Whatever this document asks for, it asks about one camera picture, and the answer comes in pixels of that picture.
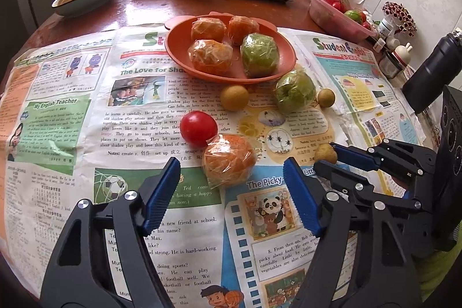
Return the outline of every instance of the basketball illustration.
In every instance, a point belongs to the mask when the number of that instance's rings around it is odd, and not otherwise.
[[[244,300],[244,294],[241,291],[233,290],[225,295],[228,307],[236,307],[242,300]]]

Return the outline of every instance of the orange wrapped in plastic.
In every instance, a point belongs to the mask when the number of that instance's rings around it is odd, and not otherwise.
[[[214,40],[197,40],[188,49],[196,70],[223,76],[232,64],[232,47]]]
[[[218,134],[204,151],[202,168],[210,188],[230,187],[247,181],[256,162],[256,152],[244,136]]]
[[[191,39],[223,41],[226,33],[226,25],[220,19],[213,17],[200,17],[193,23]]]
[[[228,25],[228,36],[236,45],[241,45],[245,36],[259,31],[258,23],[245,16],[233,16]]]

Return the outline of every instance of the red tomato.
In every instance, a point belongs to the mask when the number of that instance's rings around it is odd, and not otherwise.
[[[192,111],[181,118],[180,133],[188,144],[203,148],[207,140],[218,133],[218,126],[209,114]]]
[[[340,11],[341,13],[345,13],[345,7],[344,7],[343,4],[341,4],[340,2],[334,2],[334,3],[332,3],[332,7],[334,7],[335,9],[337,9],[338,11]]]

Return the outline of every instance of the black bottle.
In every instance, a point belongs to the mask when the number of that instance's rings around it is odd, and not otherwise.
[[[424,111],[462,70],[462,33],[439,40],[430,56],[403,85],[403,94],[416,114]]]

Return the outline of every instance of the white bowl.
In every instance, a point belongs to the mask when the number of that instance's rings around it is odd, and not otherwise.
[[[108,0],[71,0],[60,5],[58,5],[58,1],[55,0],[51,4],[54,12],[65,17],[76,17],[98,8]]]

